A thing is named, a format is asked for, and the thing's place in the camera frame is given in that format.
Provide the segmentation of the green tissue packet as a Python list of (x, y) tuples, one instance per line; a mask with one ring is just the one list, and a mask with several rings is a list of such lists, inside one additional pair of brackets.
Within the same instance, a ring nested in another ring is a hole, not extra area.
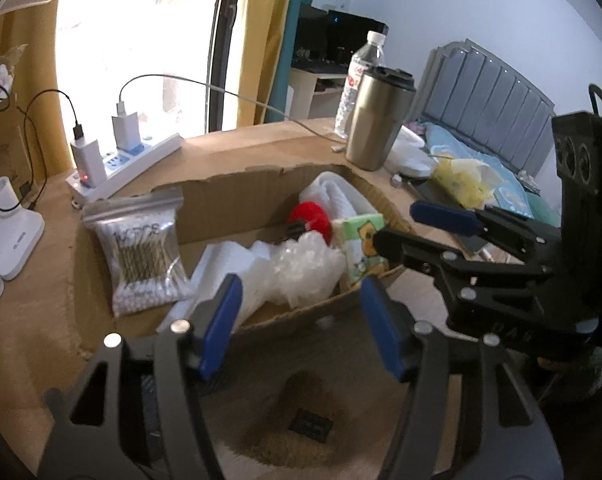
[(341, 288), (350, 289), (368, 274), (382, 274), (389, 270), (388, 261), (381, 257), (374, 246), (374, 236), (386, 226), (382, 214), (333, 220), (333, 247), (345, 258), (345, 271)]

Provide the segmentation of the white paper towel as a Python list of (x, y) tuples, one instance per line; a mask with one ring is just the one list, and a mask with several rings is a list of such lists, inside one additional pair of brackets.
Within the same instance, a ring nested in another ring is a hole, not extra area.
[(299, 202), (318, 204), (330, 221), (378, 212), (354, 185), (331, 171), (319, 174), (299, 194)]

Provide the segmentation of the cotton swab bag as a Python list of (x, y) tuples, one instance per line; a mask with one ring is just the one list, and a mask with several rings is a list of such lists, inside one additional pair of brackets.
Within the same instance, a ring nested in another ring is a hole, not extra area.
[(176, 235), (183, 204), (182, 190), (173, 186), (83, 208), (83, 223), (106, 256), (117, 318), (194, 297)]

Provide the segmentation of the red plush ball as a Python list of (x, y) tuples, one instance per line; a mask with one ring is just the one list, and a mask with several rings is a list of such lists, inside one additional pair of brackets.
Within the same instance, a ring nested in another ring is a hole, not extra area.
[(318, 203), (308, 202), (299, 203), (288, 214), (286, 221), (286, 236), (297, 240), (306, 232), (315, 231), (322, 235), (325, 243), (330, 245), (333, 238), (333, 228), (327, 212)]

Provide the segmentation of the clear plastic bag bundle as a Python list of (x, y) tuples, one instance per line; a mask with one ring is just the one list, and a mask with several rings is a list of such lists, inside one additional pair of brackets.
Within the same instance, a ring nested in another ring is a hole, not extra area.
[(290, 309), (327, 300), (339, 284), (347, 260), (321, 233), (310, 231), (274, 248), (258, 277), (257, 292), (265, 302)]

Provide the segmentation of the yellow crumpled bag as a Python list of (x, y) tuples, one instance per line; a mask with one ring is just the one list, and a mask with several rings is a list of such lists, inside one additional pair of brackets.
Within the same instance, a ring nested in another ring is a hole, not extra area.
[(466, 209), (495, 204), (495, 191), (504, 182), (492, 167), (473, 158), (442, 158), (430, 179)]

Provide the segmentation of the grey bed headboard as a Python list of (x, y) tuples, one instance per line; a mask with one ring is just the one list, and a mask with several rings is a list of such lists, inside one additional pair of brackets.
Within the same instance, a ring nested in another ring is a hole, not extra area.
[(515, 174), (535, 177), (550, 154), (554, 116), (543, 91), (466, 39), (430, 52), (407, 119), (437, 124)]

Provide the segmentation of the brown cardboard box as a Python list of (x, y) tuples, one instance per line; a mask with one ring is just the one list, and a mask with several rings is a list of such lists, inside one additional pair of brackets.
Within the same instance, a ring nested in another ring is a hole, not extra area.
[[(391, 228), (412, 231), (407, 209), (397, 207), (390, 198), (386, 174), (358, 174), (348, 166), (327, 164), (253, 167), (179, 182), (184, 205), (176, 216), (176, 237), (186, 271), (194, 271), (205, 246), (211, 243), (282, 240), (286, 219), (300, 193), (326, 171), (343, 177), (361, 192)], [(169, 312), (161, 306), (115, 318), (111, 296), (111, 278), (100, 241), (93, 231), (79, 226), (74, 243), (74, 327), (86, 352), (95, 351), (103, 336), (111, 332), (126, 338), (149, 336)], [(266, 304), (238, 326), (231, 343), (240, 347), (288, 336), (326, 315), (348, 311), (356, 302), (356, 293), (349, 290), (295, 310)]]

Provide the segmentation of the steel travel tumbler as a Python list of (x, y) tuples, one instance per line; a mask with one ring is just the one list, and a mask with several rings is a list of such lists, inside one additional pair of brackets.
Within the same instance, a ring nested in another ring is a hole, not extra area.
[(416, 95), (414, 76), (374, 66), (363, 73), (352, 113), (345, 158), (366, 171), (381, 168)]

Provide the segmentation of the clear water bottle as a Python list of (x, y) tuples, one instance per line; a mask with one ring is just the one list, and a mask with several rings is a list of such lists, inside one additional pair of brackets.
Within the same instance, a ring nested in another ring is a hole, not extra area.
[(385, 41), (385, 34), (370, 30), (367, 32), (366, 44), (352, 55), (333, 126), (333, 131), (341, 139), (346, 139), (349, 135), (349, 120), (359, 94), (363, 73), (368, 68), (382, 64), (385, 59), (383, 53)]

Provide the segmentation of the white power strip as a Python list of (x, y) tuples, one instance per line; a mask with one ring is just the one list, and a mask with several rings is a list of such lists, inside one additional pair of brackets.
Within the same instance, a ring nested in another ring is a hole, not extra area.
[(71, 204), (81, 209), (85, 204), (106, 200), (139, 177), (160, 160), (179, 150), (182, 136), (179, 133), (168, 136), (147, 136), (142, 144), (132, 152), (117, 148), (104, 157), (106, 181), (96, 188), (89, 188), (80, 182), (77, 171), (66, 179), (71, 194)]

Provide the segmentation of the black monitor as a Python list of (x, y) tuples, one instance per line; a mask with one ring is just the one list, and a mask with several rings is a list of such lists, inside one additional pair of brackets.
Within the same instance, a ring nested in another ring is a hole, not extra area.
[(345, 74), (352, 55), (366, 44), (371, 30), (386, 35), (389, 27), (366, 16), (303, 4), (291, 67), (317, 74)]

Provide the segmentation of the yellow curtain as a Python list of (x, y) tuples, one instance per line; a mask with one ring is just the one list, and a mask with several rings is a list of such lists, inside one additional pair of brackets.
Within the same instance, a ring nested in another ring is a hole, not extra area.
[(289, 0), (243, 0), (243, 47), (238, 81), (237, 126), (265, 118), (278, 65)]

